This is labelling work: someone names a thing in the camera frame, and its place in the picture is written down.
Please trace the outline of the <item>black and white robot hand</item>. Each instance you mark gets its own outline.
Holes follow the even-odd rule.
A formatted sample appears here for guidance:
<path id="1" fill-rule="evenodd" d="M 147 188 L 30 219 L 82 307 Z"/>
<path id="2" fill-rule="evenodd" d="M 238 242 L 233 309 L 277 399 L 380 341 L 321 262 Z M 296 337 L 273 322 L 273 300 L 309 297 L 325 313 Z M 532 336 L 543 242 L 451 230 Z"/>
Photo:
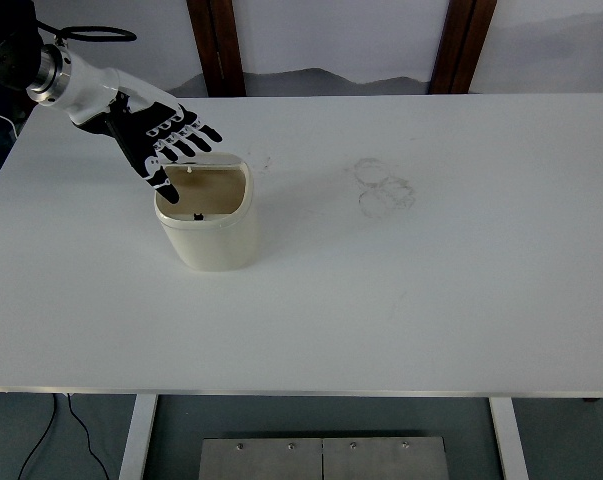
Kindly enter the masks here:
<path id="1" fill-rule="evenodd" d="M 114 68 L 97 68 L 61 48 L 67 85 L 45 104 L 79 129 L 113 138 L 132 169 L 171 204 L 179 193 L 165 166 L 210 152 L 222 136 L 171 94 Z"/>

